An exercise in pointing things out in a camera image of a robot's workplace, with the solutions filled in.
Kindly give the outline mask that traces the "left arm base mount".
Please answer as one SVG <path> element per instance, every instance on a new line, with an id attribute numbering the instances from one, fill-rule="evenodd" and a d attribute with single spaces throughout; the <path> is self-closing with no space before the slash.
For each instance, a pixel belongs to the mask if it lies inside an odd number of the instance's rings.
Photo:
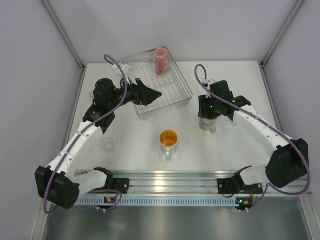
<path id="1" fill-rule="evenodd" d="M 104 187 L 96 188 L 91 190 L 89 193 L 114 193 L 115 191 L 120 192 L 121 194 L 127 194 L 130 187 L 129 178 L 118 178 L 112 177 L 111 180 L 107 180 L 107 183 Z"/>

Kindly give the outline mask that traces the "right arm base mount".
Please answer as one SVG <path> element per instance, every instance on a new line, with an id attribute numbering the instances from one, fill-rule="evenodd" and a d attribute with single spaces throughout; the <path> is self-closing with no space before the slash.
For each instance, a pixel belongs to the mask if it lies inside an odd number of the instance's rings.
<path id="1" fill-rule="evenodd" d="M 230 178 L 217 179 L 218 193 L 224 196 L 233 196 L 237 194 L 260 195 L 263 193 L 263 187 L 260 183 L 248 185 L 244 183 L 240 172 L 236 172 Z"/>

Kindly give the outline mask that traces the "pink patterned mug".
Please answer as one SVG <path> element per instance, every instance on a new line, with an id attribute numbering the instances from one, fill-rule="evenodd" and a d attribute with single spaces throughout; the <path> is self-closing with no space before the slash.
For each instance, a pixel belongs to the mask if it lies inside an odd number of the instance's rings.
<path id="1" fill-rule="evenodd" d="M 155 72 L 159 76 L 169 68 L 169 53 L 164 47 L 157 48 L 154 52 Z"/>

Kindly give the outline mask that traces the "cream floral mug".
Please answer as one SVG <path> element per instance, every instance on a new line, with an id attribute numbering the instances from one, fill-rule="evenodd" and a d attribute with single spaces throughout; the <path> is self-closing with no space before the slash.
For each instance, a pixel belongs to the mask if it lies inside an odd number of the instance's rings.
<path id="1" fill-rule="evenodd" d="M 216 118 L 200 118 L 199 119 L 199 127 L 201 130 L 210 132 L 212 134 L 216 133 L 216 122 L 217 122 L 217 117 Z"/>

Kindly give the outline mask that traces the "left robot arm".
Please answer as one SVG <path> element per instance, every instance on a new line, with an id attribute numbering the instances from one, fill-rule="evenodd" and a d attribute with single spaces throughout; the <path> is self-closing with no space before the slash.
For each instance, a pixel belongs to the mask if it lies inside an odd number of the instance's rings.
<path id="1" fill-rule="evenodd" d="M 103 136 L 115 120 L 115 111 L 128 103 L 148 106 L 162 97 L 162 93 L 147 87 L 139 78 L 132 82 L 122 79 L 117 88 L 108 78 L 95 84 L 92 105 L 85 113 L 79 128 L 61 153 L 46 167 L 35 171 L 38 194 L 43 207 L 51 202 L 66 210 L 81 195 L 93 190 L 109 193 L 114 188 L 114 174 L 96 167 L 84 175 L 76 175 L 87 152 Z"/>

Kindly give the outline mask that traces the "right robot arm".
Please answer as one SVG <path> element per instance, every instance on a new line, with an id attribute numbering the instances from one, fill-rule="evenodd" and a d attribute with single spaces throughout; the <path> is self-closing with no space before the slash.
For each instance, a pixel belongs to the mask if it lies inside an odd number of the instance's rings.
<path id="1" fill-rule="evenodd" d="M 233 181 L 236 191 L 245 193 L 253 184 L 269 184 L 283 193 L 282 188 L 302 177 L 307 177 L 306 186 L 296 194 L 302 195 L 310 188 L 309 146 L 305 140 L 294 140 L 273 127 L 244 96 L 235 97 L 225 80 L 200 85 L 206 94 L 199 97 L 198 116 L 201 119 L 229 118 L 255 139 L 269 156 L 268 163 L 246 166 L 239 171 L 239 177 Z"/>

